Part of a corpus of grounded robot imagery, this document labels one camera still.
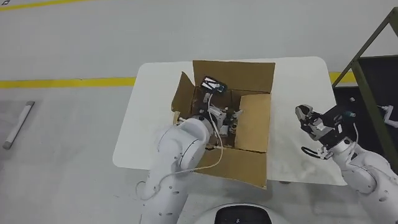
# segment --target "cardboard box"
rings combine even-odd
[[[266,187],[267,149],[271,115],[271,90],[275,63],[193,61],[195,85],[182,72],[172,102],[172,111],[183,118],[197,114],[205,91],[200,84],[205,76],[228,86],[222,95],[213,95],[211,103],[219,108],[232,106],[243,110],[238,119],[234,140],[223,140],[221,162],[198,173],[240,180],[258,187]],[[199,167],[210,166],[220,157],[220,149],[206,151]]]

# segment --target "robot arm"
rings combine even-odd
[[[194,116],[162,135],[142,196],[140,224],[177,223],[188,197],[189,170],[198,165],[212,132],[207,119]]]
[[[337,106],[319,114],[311,106],[301,105],[296,107],[296,115],[301,128],[314,141],[323,144],[317,152],[308,148],[302,150],[309,150],[319,159],[332,158],[346,183],[357,191],[363,208],[373,220],[398,223],[398,176],[385,158],[358,144],[358,131],[351,120],[354,114],[341,111]],[[346,135],[345,129],[351,123],[356,130],[356,141]]]

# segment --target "metal frame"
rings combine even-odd
[[[340,76],[336,79],[336,81],[332,84],[332,87],[335,88],[337,84],[341,81],[341,79],[347,74],[347,72],[352,69],[356,82],[358,84],[359,90],[362,94],[363,100],[365,102],[366,108],[368,109],[369,115],[372,119],[372,123],[374,129],[376,130],[377,136],[381,142],[381,146],[386,154],[387,159],[391,163],[391,166],[394,170],[398,170],[398,153],[395,148],[394,143],[392,142],[391,136],[384,124],[384,120],[380,115],[379,109],[377,108],[376,100],[372,94],[372,91],[366,81],[366,77],[362,71],[362,68],[359,64],[360,59],[366,58],[387,58],[387,57],[398,57],[398,55],[385,55],[385,56],[377,56],[377,57],[361,57],[361,55],[368,49],[368,47],[373,43],[373,41],[378,37],[378,35],[384,30],[384,28],[390,24],[392,30],[395,32],[398,37],[398,7],[394,7],[392,11],[387,15],[387,17],[381,22],[380,26],[376,29],[376,31],[370,36],[370,38],[366,41],[363,47],[359,50],[359,52],[354,56],[354,58],[350,61],[347,67],[343,70]]]

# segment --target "table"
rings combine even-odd
[[[242,62],[275,62],[267,178],[286,182],[346,185],[332,161],[316,160],[300,148],[316,150],[300,129],[295,107],[306,104],[325,112],[336,105],[326,63],[319,57],[262,58]],[[157,133],[172,124],[171,102],[184,71],[193,81],[192,62],[145,63],[124,116],[113,162],[118,167],[150,169]]]

